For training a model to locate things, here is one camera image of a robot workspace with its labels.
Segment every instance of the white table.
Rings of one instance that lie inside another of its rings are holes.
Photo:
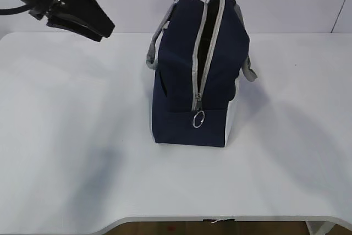
[[[352,35],[251,35],[260,78],[241,80],[224,149],[153,142],[150,38],[0,41],[0,234],[204,218],[352,229]]]

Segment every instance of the wooden floor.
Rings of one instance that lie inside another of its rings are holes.
[[[309,235],[304,222],[133,222],[106,235]],[[328,235],[352,235],[335,226]]]

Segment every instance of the zipper pull ring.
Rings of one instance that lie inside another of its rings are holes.
[[[197,96],[197,113],[196,115],[194,115],[193,117],[193,127],[196,128],[196,129],[199,129],[203,123],[204,123],[204,120],[205,120],[205,112],[202,110],[202,94],[201,93],[198,93]],[[197,120],[197,117],[202,114],[202,120],[201,122],[199,123],[199,125],[196,125],[196,120]]]

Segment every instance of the bag handle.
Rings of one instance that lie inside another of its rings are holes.
[[[165,17],[161,21],[159,27],[157,28],[157,30],[156,30],[153,38],[152,38],[152,41],[150,43],[149,50],[148,50],[148,53],[147,53],[147,61],[146,61],[146,63],[147,63],[147,66],[150,69],[152,69],[152,70],[156,70],[156,68],[158,67],[158,61],[155,60],[155,54],[156,54],[155,45],[156,45],[156,41],[159,38],[161,32],[163,31],[166,23],[170,20],[171,13],[172,13],[174,7],[177,5],[178,1],[179,0],[175,0],[174,3],[170,6],[170,8],[167,10]]]
[[[244,27],[242,11],[238,4],[235,5],[235,12]],[[254,82],[255,79],[258,78],[258,75],[251,69],[251,58],[249,57],[249,55],[242,65],[242,72],[249,82]]]

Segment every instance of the navy blue bag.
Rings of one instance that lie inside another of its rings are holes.
[[[147,65],[155,70],[155,142],[225,146],[239,72],[249,81],[257,78],[250,68],[249,42],[235,0],[175,0],[147,54]]]

